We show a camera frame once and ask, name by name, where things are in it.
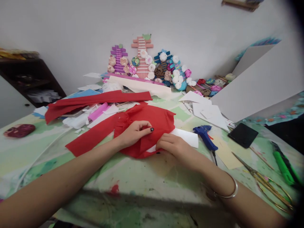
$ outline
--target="blue glue gun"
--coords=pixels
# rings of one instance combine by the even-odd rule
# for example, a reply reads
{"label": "blue glue gun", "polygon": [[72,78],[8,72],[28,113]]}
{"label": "blue glue gun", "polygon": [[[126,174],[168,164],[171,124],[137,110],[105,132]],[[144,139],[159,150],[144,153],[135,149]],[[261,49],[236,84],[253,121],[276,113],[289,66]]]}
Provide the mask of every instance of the blue glue gun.
{"label": "blue glue gun", "polygon": [[210,140],[207,132],[211,130],[211,126],[209,125],[201,125],[199,127],[193,128],[193,132],[198,134],[202,140],[204,141],[206,147],[211,151],[216,151],[218,147],[214,145],[214,143]]}

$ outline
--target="yellow paper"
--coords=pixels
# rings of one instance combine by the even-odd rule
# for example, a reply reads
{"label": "yellow paper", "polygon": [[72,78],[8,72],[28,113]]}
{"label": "yellow paper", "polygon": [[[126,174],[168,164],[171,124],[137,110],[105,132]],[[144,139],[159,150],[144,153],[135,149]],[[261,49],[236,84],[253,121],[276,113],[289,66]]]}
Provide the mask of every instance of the yellow paper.
{"label": "yellow paper", "polygon": [[228,169],[234,169],[243,166],[243,164],[233,155],[231,149],[228,147],[225,141],[216,136],[212,137],[212,142],[218,147],[218,150],[215,152]]}

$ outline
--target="craft table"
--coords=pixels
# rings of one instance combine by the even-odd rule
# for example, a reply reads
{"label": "craft table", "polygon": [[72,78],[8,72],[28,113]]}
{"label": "craft table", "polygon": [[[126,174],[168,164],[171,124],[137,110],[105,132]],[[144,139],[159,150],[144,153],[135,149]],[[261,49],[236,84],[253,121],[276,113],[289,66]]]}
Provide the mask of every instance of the craft table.
{"label": "craft table", "polygon": [[[183,130],[192,131],[196,126],[209,124],[193,116],[183,103],[178,102],[182,96],[180,92],[174,90],[170,101],[154,96],[153,101],[148,101],[148,104],[176,113],[174,124]],[[129,107],[130,104],[120,106],[120,108]],[[34,124],[36,130],[25,138],[4,137],[2,133],[16,124]],[[226,143],[250,166],[274,179],[297,201],[299,193],[288,186],[282,178],[272,155],[269,139],[279,145],[299,174],[303,173],[303,155],[265,127],[260,125],[251,125],[251,127],[259,132],[253,146],[261,152],[275,171],[250,149],[244,149],[228,138],[223,130],[213,127],[210,135],[220,138],[221,143]],[[46,125],[44,119],[33,115],[28,115],[1,129],[0,198],[5,199],[14,193],[23,171],[65,130],[62,120],[55,120],[50,125]],[[22,185],[73,159],[73,154],[65,148],[65,145],[76,137],[75,130],[64,134],[38,159],[25,176]],[[112,138],[113,133],[101,143]],[[197,150],[213,160],[201,140]],[[253,177],[244,171],[245,167],[228,170],[219,157],[217,161],[221,169],[228,171],[239,182],[277,209],[262,195]],[[167,153],[161,152],[143,160],[117,153],[92,176],[83,190],[54,216],[83,227],[196,227],[195,223],[226,227],[227,224],[232,224],[233,220],[227,213],[218,213],[224,210],[218,201],[212,201],[206,196],[203,183],[204,180],[199,174],[181,167]]]}

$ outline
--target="hand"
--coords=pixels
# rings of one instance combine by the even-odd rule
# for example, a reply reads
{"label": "hand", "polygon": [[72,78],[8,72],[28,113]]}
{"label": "hand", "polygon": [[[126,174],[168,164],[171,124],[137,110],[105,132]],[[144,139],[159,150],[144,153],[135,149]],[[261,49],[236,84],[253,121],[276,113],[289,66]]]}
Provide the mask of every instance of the hand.
{"label": "hand", "polygon": [[132,146],[141,137],[154,131],[152,125],[148,121],[134,121],[120,136],[117,137],[122,149]]}
{"label": "hand", "polygon": [[156,144],[156,149],[162,148],[171,153],[183,166],[199,171],[204,156],[192,148],[181,137],[173,134],[163,134]]}

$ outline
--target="cabinet door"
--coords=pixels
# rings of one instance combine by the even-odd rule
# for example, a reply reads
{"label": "cabinet door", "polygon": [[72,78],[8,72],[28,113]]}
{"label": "cabinet door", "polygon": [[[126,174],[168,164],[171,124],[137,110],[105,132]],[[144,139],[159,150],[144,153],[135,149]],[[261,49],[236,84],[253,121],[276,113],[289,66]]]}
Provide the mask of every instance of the cabinet door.
{"label": "cabinet door", "polygon": [[35,107],[0,76],[0,128],[31,114]]}

